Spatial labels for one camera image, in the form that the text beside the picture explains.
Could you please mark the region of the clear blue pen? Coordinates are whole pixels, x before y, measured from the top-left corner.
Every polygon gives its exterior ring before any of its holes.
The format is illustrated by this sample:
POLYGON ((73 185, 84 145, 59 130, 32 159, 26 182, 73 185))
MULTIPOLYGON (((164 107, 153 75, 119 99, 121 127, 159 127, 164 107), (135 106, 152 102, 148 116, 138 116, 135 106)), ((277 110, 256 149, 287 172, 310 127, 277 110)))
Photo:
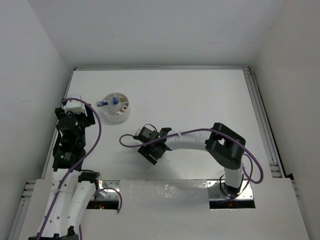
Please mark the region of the clear blue pen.
POLYGON ((98 102, 96 102, 96 105, 97 105, 98 107, 107 106, 107 105, 108 105, 108 102, 105 101, 105 100, 103 100, 103 101, 98 101, 98 102))

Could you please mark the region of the small blue-capped glue bottle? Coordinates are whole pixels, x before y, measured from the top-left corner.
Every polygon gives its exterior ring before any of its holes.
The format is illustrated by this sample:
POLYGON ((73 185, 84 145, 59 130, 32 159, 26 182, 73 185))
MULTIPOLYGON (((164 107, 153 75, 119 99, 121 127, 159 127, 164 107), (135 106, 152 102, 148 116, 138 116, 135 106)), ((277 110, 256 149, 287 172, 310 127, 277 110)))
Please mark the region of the small blue-capped glue bottle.
POLYGON ((109 98, 108 105, 111 107, 116 107, 120 103, 120 99, 116 96, 109 98))

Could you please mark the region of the clear plastic ruler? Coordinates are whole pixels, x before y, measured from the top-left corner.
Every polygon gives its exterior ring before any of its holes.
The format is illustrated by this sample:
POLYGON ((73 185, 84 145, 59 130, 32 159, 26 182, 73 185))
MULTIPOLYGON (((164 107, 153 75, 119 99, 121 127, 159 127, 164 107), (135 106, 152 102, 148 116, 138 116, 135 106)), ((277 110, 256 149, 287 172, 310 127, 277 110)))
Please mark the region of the clear plastic ruler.
POLYGON ((162 162, 170 162, 171 160, 170 160, 170 159, 167 159, 167 158, 165 158, 165 157, 162 157, 162 158, 161 158, 161 161, 162 161, 162 162))

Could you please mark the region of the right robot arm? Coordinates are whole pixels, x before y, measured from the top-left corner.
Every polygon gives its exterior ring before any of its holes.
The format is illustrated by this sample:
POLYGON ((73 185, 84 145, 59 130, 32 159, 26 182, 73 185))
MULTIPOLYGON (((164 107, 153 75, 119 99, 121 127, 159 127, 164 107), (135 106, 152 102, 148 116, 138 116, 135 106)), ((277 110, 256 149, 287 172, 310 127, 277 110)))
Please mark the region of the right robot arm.
POLYGON ((133 138, 144 144, 138 152, 153 165, 167 151, 208 152, 224 168, 224 188, 234 197, 240 192, 243 182, 241 166, 246 140, 222 123, 215 123, 211 129, 222 134, 206 130, 182 133, 170 127, 156 131, 144 126, 133 138))

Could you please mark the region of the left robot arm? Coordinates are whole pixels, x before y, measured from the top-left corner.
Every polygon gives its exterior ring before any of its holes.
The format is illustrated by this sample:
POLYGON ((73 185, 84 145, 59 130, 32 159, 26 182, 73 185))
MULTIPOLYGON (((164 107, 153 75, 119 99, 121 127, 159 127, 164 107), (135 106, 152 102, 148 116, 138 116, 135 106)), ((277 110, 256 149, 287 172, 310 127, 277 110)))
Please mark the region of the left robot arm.
POLYGON ((52 183, 44 217, 33 240, 79 240, 80 224, 97 189, 98 172, 83 171, 86 128, 101 121, 85 101, 69 97, 55 109, 57 138, 52 155, 52 183))

